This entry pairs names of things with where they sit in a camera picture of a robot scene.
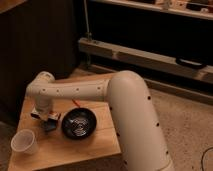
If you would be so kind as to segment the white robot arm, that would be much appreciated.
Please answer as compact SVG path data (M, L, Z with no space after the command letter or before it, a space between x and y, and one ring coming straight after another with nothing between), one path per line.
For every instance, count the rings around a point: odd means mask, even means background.
M175 171L149 89L137 73L120 71L108 79L56 83L51 73L41 72L26 94L35 99L35 110L43 119L56 98L107 102L127 170Z

